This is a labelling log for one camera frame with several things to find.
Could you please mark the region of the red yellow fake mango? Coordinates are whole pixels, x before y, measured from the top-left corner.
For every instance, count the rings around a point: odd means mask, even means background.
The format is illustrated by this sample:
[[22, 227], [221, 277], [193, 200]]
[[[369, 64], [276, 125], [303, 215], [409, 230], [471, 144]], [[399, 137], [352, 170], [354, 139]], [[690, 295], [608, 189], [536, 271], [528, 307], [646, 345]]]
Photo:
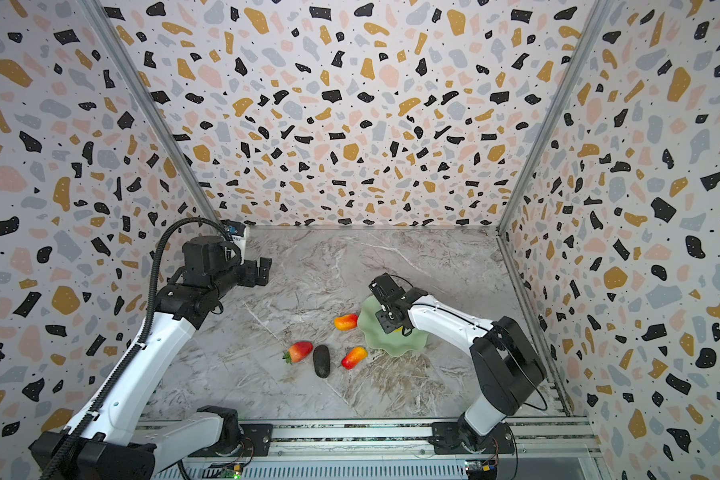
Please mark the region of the red yellow fake mango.
[[358, 319], [357, 314], [343, 315], [334, 319], [334, 326], [339, 331], [349, 331], [357, 327]]

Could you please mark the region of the fake red strawberry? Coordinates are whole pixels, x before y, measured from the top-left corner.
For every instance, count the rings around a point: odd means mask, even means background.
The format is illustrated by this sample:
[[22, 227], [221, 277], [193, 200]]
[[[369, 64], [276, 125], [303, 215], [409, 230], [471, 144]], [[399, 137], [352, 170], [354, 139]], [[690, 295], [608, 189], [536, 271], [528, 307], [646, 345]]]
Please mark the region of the fake red strawberry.
[[295, 364], [307, 358], [312, 353], [312, 351], [313, 344], [311, 342], [296, 342], [283, 353], [283, 360], [287, 364]]

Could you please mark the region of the dark fake avocado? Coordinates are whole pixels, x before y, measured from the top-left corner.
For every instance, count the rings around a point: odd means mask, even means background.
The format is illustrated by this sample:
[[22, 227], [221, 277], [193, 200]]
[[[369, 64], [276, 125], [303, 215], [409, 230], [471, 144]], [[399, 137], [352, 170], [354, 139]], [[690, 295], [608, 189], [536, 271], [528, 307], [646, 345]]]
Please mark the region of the dark fake avocado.
[[331, 356], [330, 350], [326, 345], [318, 345], [313, 350], [313, 366], [315, 374], [322, 379], [326, 379], [331, 372]]

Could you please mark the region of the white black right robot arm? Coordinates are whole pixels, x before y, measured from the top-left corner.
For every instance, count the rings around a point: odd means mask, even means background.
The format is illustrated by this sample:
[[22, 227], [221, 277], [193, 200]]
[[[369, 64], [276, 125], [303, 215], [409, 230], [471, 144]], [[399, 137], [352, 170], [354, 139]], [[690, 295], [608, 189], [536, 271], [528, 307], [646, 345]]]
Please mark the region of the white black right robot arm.
[[388, 273], [374, 278], [369, 289], [380, 304], [376, 318], [384, 333], [432, 334], [473, 363], [479, 395], [460, 415], [455, 431], [435, 433], [432, 444], [474, 454], [498, 446], [499, 425], [546, 379], [543, 362], [519, 324], [507, 316], [491, 320], [461, 312], [418, 287], [404, 289]]

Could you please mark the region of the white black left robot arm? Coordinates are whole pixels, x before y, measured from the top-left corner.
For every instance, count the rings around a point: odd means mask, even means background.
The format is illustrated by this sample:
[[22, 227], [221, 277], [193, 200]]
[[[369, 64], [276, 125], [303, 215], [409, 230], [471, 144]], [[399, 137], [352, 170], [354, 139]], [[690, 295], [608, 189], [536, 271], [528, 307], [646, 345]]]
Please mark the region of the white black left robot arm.
[[243, 257], [245, 239], [196, 237], [184, 264], [161, 289], [134, 342], [94, 397], [59, 432], [30, 451], [44, 479], [149, 479], [197, 451], [237, 454], [245, 444], [235, 410], [205, 406], [171, 427], [139, 434], [137, 424], [174, 357], [234, 287], [264, 286], [272, 261]]

